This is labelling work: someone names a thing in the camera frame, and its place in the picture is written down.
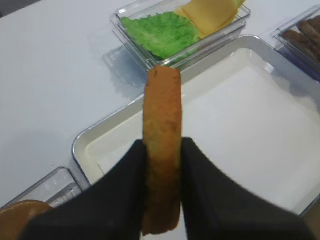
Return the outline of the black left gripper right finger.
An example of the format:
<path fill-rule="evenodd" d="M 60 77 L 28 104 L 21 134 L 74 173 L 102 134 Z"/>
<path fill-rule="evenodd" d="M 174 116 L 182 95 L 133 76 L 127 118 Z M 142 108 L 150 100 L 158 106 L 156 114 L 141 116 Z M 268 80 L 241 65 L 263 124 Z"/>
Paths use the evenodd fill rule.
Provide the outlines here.
<path fill-rule="evenodd" d="M 181 145 L 181 202 L 189 240 L 315 239 L 299 216 L 234 182 L 190 137 Z"/>

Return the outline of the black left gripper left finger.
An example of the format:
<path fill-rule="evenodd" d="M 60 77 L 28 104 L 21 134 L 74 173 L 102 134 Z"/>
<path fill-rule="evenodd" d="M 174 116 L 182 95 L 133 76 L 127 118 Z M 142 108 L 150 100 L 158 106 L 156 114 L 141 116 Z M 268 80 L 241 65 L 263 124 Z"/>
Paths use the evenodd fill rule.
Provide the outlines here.
<path fill-rule="evenodd" d="M 146 196 L 146 148 L 136 140 L 98 182 L 31 220 L 22 240 L 139 240 Z"/>

